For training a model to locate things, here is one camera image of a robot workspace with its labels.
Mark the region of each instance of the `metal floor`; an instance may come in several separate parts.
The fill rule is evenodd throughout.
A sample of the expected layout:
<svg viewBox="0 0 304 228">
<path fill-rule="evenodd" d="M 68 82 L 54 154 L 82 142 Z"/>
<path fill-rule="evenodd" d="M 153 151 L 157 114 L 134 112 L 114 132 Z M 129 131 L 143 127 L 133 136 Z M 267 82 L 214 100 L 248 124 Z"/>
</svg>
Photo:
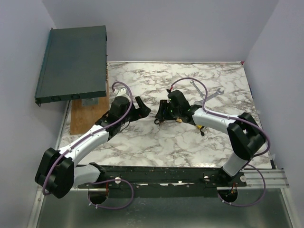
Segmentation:
<svg viewBox="0 0 304 228">
<path fill-rule="evenodd" d="M 255 201 L 259 190 L 239 190 L 236 203 Z M 128 199 L 108 199 L 107 206 Z M 87 191 L 64 198 L 45 197 L 38 228 L 292 228 L 280 189 L 268 189 L 261 203 L 248 208 L 223 204 L 218 198 L 136 198 L 122 210 L 88 206 Z"/>
</svg>

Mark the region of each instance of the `black wire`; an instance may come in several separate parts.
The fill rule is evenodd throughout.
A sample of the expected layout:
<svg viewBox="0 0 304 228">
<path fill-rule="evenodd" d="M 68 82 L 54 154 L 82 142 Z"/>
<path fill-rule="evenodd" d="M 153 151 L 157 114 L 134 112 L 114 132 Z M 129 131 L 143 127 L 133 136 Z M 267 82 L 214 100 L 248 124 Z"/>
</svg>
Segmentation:
<svg viewBox="0 0 304 228">
<path fill-rule="evenodd" d="M 120 130 L 120 132 L 122 132 L 124 129 L 126 129 L 129 125 L 130 125 L 130 121 L 129 121 L 128 125 L 125 128 L 123 128 L 123 129 Z"/>
</svg>

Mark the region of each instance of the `black metal frame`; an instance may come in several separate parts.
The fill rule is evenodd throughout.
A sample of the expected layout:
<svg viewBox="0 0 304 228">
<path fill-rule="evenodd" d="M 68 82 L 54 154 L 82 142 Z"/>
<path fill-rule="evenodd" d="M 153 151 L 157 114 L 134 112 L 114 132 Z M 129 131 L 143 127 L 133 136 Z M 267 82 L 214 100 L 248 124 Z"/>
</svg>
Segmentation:
<svg viewBox="0 0 304 228">
<path fill-rule="evenodd" d="M 208 197 L 218 196 L 217 187 L 246 186 L 241 181 L 243 172 L 227 181 L 221 176 L 221 168 L 178 168 L 178 167 L 144 167 L 144 166 L 102 166 L 105 172 L 100 180 L 117 177 L 128 180 L 134 190 L 134 197 L 171 198 L 171 197 Z M 100 204 L 108 195 L 109 198 L 129 198 L 130 186 L 124 182 L 108 184 L 107 191 L 92 189 L 106 188 L 106 184 L 79 185 L 80 189 L 90 189 L 88 194 L 93 203 Z"/>
</svg>

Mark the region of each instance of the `screw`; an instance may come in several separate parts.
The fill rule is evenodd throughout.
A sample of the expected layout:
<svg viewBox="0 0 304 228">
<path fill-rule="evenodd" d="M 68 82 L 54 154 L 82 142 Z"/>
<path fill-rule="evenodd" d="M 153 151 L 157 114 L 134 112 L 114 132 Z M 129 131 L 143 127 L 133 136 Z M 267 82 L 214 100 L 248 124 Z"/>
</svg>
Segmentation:
<svg viewBox="0 0 304 228">
<path fill-rule="evenodd" d="M 246 177 L 245 176 L 241 176 L 239 179 L 241 180 L 241 182 L 246 182 Z"/>
</svg>

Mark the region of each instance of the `table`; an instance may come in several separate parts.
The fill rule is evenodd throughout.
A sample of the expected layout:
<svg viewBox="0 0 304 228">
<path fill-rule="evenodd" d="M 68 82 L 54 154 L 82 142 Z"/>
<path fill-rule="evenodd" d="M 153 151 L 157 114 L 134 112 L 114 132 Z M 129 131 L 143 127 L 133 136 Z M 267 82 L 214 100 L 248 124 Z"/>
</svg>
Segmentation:
<svg viewBox="0 0 304 228">
<path fill-rule="evenodd" d="M 167 98 L 166 89 L 182 77 L 194 77 L 206 84 L 208 92 L 223 88 L 225 93 L 206 103 L 207 108 L 227 114 L 251 113 L 259 123 L 245 71 L 240 63 L 175 64 L 175 63 L 108 63 L 110 85 L 123 81 L 134 96 L 140 96 L 151 108 L 149 117 L 130 123 L 122 133 L 97 147 L 80 164 L 96 162 L 100 165 L 221 167 L 232 153 L 229 137 L 213 129 L 205 129 L 205 136 L 189 124 L 167 121 L 160 126 L 153 123 L 159 101 Z M 180 81 L 180 89 L 190 104 L 200 100 L 189 81 Z M 110 91 L 110 103 L 115 93 Z M 60 147 L 76 140 L 70 135 L 70 119 L 64 126 Z M 252 165 L 271 169 L 269 154 L 255 158 Z"/>
</svg>

